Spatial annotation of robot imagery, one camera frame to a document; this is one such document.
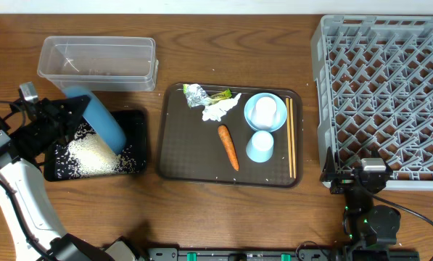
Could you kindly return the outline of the dark blue plate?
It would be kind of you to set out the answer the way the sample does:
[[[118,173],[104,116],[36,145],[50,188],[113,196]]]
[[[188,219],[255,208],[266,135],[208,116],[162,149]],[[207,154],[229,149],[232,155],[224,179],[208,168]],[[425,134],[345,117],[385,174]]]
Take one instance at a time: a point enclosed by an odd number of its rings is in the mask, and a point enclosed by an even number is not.
[[[82,86],[67,87],[62,92],[67,98],[84,95],[90,98],[90,102],[83,113],[85,121],[115,154],[120,154],[126,144],[126,136],[103,103],[90,90]]]

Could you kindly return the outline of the white rice pile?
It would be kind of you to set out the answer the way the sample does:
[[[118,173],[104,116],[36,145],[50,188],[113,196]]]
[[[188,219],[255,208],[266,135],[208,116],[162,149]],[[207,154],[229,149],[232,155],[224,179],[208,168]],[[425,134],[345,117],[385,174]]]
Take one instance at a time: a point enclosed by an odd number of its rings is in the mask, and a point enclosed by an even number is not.
[[[54,178],[57,181],[139,173],[147,160],[132,144],[115,154],[88,123],[81,123],[67,146],[54,150]]]

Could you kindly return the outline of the light blue cup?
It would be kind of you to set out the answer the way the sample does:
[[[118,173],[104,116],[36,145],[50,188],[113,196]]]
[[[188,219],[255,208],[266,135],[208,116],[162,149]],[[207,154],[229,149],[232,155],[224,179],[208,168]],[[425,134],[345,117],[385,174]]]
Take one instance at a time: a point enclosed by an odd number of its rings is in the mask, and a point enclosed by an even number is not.
[[[246,146],[247,156],[253,162],[267,162],[272,157],[273,145],[273,136],[265,130],[259,130],[253,134]]]

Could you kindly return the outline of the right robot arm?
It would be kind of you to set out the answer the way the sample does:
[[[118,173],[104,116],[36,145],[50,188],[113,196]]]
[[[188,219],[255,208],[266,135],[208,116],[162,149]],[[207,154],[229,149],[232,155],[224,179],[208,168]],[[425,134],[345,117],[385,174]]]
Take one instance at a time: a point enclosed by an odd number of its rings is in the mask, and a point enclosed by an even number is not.
[[[342,227],[353,244],[360,243],[363,248],[396,244],[400,212],[374,204],[374,196],[386,188],[391,174],[393,170],[376,151],[361,159],[351,173],[341,173],[332,150],[327,149],[320,181],[330,183],[331,194],[345,196]]]

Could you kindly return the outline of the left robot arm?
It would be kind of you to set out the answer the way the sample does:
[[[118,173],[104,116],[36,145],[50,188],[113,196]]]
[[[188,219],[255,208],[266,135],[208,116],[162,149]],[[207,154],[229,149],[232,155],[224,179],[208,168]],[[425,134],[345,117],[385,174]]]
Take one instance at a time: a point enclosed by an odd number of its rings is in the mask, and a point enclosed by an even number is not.
[[[120,237],[105,248],[67,233],[49,201],[36,157],[51,145],[72,141],[90,97],[50,101],[19,99],[10,103],[21,113],[21,126],[8,133],[0,117],[0,208],[18,260],[140,260]]]

